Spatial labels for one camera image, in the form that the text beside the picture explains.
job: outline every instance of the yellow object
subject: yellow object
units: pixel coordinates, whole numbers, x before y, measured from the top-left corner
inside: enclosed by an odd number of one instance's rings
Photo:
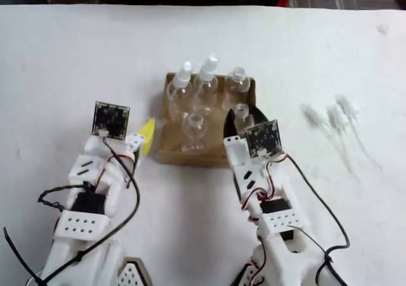
[[[152,140],[154,140],[154,131],[155,118],[151,118],[137,133],[145,137],[145,143],[142,150],[144,156],[146,156],[151,149]]]

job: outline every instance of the white tablecloth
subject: white tablecloth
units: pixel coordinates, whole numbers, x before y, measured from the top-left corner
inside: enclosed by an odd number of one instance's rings
[[[91,131],[96,100],[131,107],[129,130],[159,115],[168,71],[195,69],[215,51],[219,73],[244,67],[258,107],[278,119],[282,144],[334,209],[351,249],[332,256],[349,285],[406,280],[406,13],[265,7],[0,7],[0,215],[27,262],[39,270],[58,215],[36,200],[67,184]],[[309,127],[302,104],[321,112],[345,94],[360,107],[343,136],[355,175],[332,143]],[[340,244],[337,226],[289,163],[283,163],[320,243]],[[258,244],[226,169],[164,166],[136,172],[141,207],[118,235],[154,285],[228,285]],[[117,222],[132,208],[123,197]],[[28,274],[0,240],[1,285]]]

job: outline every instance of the bottle cap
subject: bottle cap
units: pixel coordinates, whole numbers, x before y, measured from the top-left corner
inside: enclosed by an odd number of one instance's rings
[[[249,107],[245,103],[239,103],[234,108],[234,114],[241,119],[245,119],[249,115]]]
[[[218,65],[218,58],[215,53],[211,53],[205,60],[202,69],[199,72],[199,77],[202,81],[211,81],[214,77],[214,71]]]
[[[242,67],[235,67],[233,70],[234,81],[241,82],[246,78],[246,71]]]
[[[190,77],[192,74],[192,64],[186,61],[183,66],[176,73],[173,84],[176,88],[185,88],[190,82]]]

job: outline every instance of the black wire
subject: black wire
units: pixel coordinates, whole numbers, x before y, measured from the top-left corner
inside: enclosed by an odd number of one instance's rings
[[[325,253],[324,253],[324,262],[323,264],[319,267],[319,269],[316,272],[316,277],[315,277],[315,281],[316,284],[318,285],[318,279],[320,277],[320,273],[323,270],[323,268],[326,266],[332,276],[340,283],[340,285],[342,286],[348,286],[347,283],[339,276],[339,274],[335,271],[335,269],[332,267],[331,262],[332,259],[330,257],[330,253],[333,252],[334,250],[338,250],[338,249],[347,249],[350,246],[350,239],[348,238],[347,232],[345,231],[344,227],[342,226],[342,224],[340,223],[340,220],[338,220],[337,216],[333,213],[333,211],[330,209],[330,207],[325,203],[325,201],[323,200],[323,198],[316,192],[316,190],[314,189],[314,187],[310,184],[310,182],[308,181],[307,177],[305,176],[305,174],[303,173],[303,171],[300,169],[300,167],[298,166],[298,164],[296,163],[296,161],[294,161],[294,159],[287,154],[287,158],[289,158],[289,160],[293,163],[293,165],[295,166],[295,168],[299,171],[300,175],[302,176],[304,182],[309,186],[310,190],[313,192],[314,195],[316,195],[316,197],[319,199],[319,201],[324,205],[324,207],[327,209],[327,211],[329,211],[330,215],[332,216],[332,218],[334,218],[334,220],[336,221],[338,227],[341,230],[341,233],[343,234],[344,238],[345,238],[345,245],[335,245],[332,246],[330,248],[328,248]]]
[[[49,193],[58,192],[58,191],[66,190],[66,189],[73,189],[73,188],[82,188],[82,189],[85,189],[85,190],[91,190],[91,184],[86,182],[83,185],[59,186],[57,188],[53,188],[53,189],[50,189],[50,190],[45,190],[38,197],[38,202],[40,202],[40,203],[42,203],[44,205],[47,205],[48,207],[58,209],[59,211],[62,212],[65,209],[65,207],[63,205],[61,205],[59,202],[48,202],[47,200],[44,200],[44,197]]]
[[[17,259],[19,260],[19,262],[21,263],[21,265],[23,265],[23,267],[25,268],[25,270],[27,270],[30,275],[34,278],[34,280],[37,283],[43,283],[43,280],[41,280],[41,278],[39,278],[39,276],[37,276],[32,270],[31,268],[27,265],[27,263],[24,261],[24,259],[22,258],[22,256],[20,255],[20,253],[18,252],[17,248],[14,246],[13,241],[11,240],[10,236],[8,235],[7,229],[6,227],[3,227],[3,232],[4,232],[4,237],[6,238],[7,243],[10,245],[10,248],[12,249],[12,251],[14,252],[15,256],[17,257]]]
[[[49,276],[47,276],[44,281],[42,283],[39,283],[39,286],[44,286],[46,285],[47,282],[49,282],[52,278],[56,277],[60,272],[62,272],[66,267],[69,267],[71,264],[77,263],[79,261],[81,261],[81,259],[88,254],[89,252],[91,252],[93,249],[97,248],[98,246],[100,246],[102,243],[104,243],[106,240],[108,240],[111,236],[113,236],[114,234],[116,234],[121,228],[123,228],[130,220],[131,218],[133,218],[133,216],[135,215],[135,213],[137,212],[139,206],[140,206],[140,201],[141,201],[141,195],[140,195],[140,189],[138,188],[137,182],[134,179],[134,176],[131,174],[130,170],[127,168],[127,166],[125,165],[125,163],[123,163],[123,161],[121,160],[121,158],[117,155],[117,153],[113,150],[113,148],[106,142],[106,138],[103,137],[103,143],[109,148],[109,150],[112,152],[112,155],[114,156],[114,158],[120,163],[120,165],[124,168],[124,170],[127,172],[128,176],[130,177],[131,182],[134,185],[135,191],[136,191],[136,195],[137,195],[137,199],[136,199],[136,204],[135,207],[133,209],[133,211],[130,213],[130,215],[121,223],[119,224],[117,227],[115,227],[110,233],[108,233],[107,235],[105,235],[101,240],[97,241],[95,244],[93,244],[92,246],[90,246],[89,248],[87,248],[84,251],[79,251],[77,253],[77,255],[75,257],[73,257],[70,261],[67,261],[65,264],[63,264],[62,266],[60,266],[57,270],[55,270],[54,272],[52,272]]]

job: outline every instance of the clear plastic bottle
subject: clear plastic bottle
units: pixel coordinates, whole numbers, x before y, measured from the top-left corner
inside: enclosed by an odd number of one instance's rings
[[[249,107],[245,103],[239,103],[234,108],[234,124],[237,130],[237,134],[240,136],[244,135],[244,130],[248,127],[255,125],[254,118],[249,113]]]
[[[193,100],[191,74],[192,64],[185,62],[167,86],[169,117],[173,122],[180,123],[189,114],[190,104]]]
[[[237,103],[246,102],[248,90],[251,87],[249,77],[242,67],[235,67],[225,78],[224,98],[221,104],[223,110],[233,108]]]
[[[201,152],[206,147],[207,121],[204,115],[190,113],[183,120],[182,152]]]
[[[217,104],[218,80],[214,75],[217,64],[217,56],[211,53],[204,62],[199,75],[193,81],[195,92],[193,109],[196,112],[209,115]]]

